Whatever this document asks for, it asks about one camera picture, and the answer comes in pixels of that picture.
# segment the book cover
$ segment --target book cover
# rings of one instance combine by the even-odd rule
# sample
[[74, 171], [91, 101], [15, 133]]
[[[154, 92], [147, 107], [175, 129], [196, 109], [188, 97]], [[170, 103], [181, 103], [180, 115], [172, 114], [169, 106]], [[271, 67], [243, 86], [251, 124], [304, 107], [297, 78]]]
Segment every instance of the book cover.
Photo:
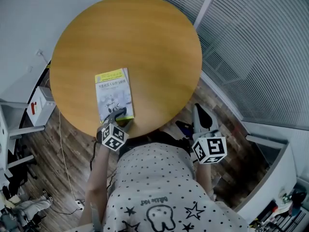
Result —
[[110, 113], [121, 108], [126, 108], [126, 115], [119, 116], [117, 120], [134, 118], [127, 68], [98, 74], [95, 81], [101, 123]]

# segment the white wall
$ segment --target white wall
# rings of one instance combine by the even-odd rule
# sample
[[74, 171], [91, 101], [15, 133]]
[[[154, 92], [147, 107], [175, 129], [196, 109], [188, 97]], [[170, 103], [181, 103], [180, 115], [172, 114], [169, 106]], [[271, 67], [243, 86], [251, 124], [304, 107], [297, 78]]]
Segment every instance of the white wall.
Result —
[[276, 161], [249, 196], [235, 209], [248, 223], [251, 223], [272, 201], [280, 201], [284, 189], [290, 193], [296, 184], [296, 172], [292, 148], [289, 144], [281, 149]]
[[297, 176], [309, 180], [309, 131], [242, 121], [250, 134], [290, 142]]
[[101, 0], [0, 0], [0, 99], [27, 102], [66, 26]]

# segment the table top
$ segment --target table top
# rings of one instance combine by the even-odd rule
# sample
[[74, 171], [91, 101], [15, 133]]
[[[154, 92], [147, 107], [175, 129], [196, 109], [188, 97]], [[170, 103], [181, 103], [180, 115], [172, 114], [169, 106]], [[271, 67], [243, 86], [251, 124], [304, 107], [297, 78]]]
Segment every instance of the table top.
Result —
[[170, 121], [187, 104], [202, 67], [195, 28], [163, 0], [103, 0], [79, 14], [53, 53], [50, 83], [63, 116], [96, 136], [95, 75], [128, 68], [134, 109], [130, 137]]

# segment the chair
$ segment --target chair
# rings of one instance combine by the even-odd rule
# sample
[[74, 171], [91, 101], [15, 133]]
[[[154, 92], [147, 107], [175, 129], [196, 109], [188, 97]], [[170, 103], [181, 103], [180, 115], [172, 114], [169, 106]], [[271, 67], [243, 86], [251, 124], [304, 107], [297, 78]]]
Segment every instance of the chair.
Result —
[[196, 103], [192, 109], [192, 121], [194, 125], [193, 140], [199, 137], [221, 137], [216, 115], [208, 108]]
[[38, 213], [34, 215], [33, 219], [24, 227], [25, 232], [38, 232], [37, 229], [40, 228], [40, 223], [43, 218]]
[[[8, 162], [16, 161], [19, 158], [24, 158], [26, 149], [27, 149], [27, 146], [23, 145], [16, 149], [16, 154], [14, 155], [12, 155], [11, 152], [8, 152]], [[28, 167], [29, 165], [32, 165], [32, 164], [35, 164], [35, 165], [37, 164], [35, 159], [21, 163], [10, 169], [13, 176], [11, 178], [7, 178], [7, 180], [10, 182], [8, 185], [8, 190], [5, 192], [6, 197], [8, 196], [7, 199], [16, 195], [18, 193], [19, 188], [28, 181], [28, 173], [31, 175], [33, 179], [35, 180], [38, 179], [37, 176], [35, 176]]]
[[10, 178], [13, 175], [9, 171], [9, 168], [12, 168], [23, 162], [33, 159], [33, 155], [8, 164], [7, 158], [8, 158], [9, 147], [11, 152], [14, 153], [14, 146], [17, 138], [21, 138], [22, 134], [35, 131], [42, 131], [44, 130], [44, 126], [19, 129], [17, 126], [14, 126], [12, 122], [12, 116], [8, 116], [7, 119], [5, 118], [3, 112], [3, 106], [8, 106], [11, 110], [14, 110], [14, 109], [26, 109], [28, 107], [28, 104], [14, 103], [14, 102], [0, 102], [0, 167], [5, 171], [5, 174]]

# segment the desk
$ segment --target desk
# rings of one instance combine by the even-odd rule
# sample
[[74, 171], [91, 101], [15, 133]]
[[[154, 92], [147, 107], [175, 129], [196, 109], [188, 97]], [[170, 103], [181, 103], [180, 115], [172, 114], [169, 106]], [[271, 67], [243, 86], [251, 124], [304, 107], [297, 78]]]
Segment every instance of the desk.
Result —
[[12, 123], [12, 116], [5, 116], [3, 107], [7, 106], [10, 109], [23, 109], [25, 110], [28, 107], [26, 103], [14, 103], [14, 102], [0, 102], [0, 168], [2, 168], [5, 174], [10, 178], [12, 174], [9, 171], [9, 168], [17, 166], [21, 163], [24, 163], [28, 160], [33, 159], [33, 155], [19, 159], [12, 163], [7, 163], [8, 159], [8, 150], [14, 154], [15, 150], [15, 141], [17, 138], [21, 138], [22, 134], [31, 133], [36, 131], [42, 131], [45, 129], [44, 126], [28, 127], [28, 128], [15, 128]]
[[296, 184], [296, 170], [292, 148], [287, 144], [280, 150], [275, 162], [261, 182], [236, 207], [235, 211], [249, 224], [275, 200], [280, 203], [279, 194], [282, 189], [290, 193]]
[[128, 68], [134, 124], [130, 137], [170, 121], [194, 92], [202, 67], [197, 33], [163, 0], [103, 0], [78, 15], [53, 53], [50, 83], [63, 116], [96, 136], [95, 75]]

